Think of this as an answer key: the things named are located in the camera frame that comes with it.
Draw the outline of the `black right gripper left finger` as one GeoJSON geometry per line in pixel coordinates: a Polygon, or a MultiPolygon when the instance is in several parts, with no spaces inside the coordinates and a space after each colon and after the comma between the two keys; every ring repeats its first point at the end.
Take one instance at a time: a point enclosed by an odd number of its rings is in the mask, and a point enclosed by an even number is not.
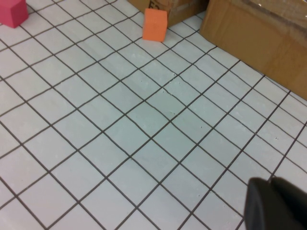
{"type": "Polygon", "coordinates": [[[292,220],[292,214],[271,185],[271,180],[258,177],[248,181],[244,222],[247,230],[303,230],[292,220]]]}

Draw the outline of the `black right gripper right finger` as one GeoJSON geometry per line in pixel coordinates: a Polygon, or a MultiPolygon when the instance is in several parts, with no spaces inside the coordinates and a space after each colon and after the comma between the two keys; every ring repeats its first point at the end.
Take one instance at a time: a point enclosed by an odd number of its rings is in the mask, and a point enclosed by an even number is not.
{"type": "Polygon", "coordinates": [[[281,177],[272,178],[271,185],[286,204],[292,214],[292,220],[295,220],[306,230],[307,193],[281,177]]]}

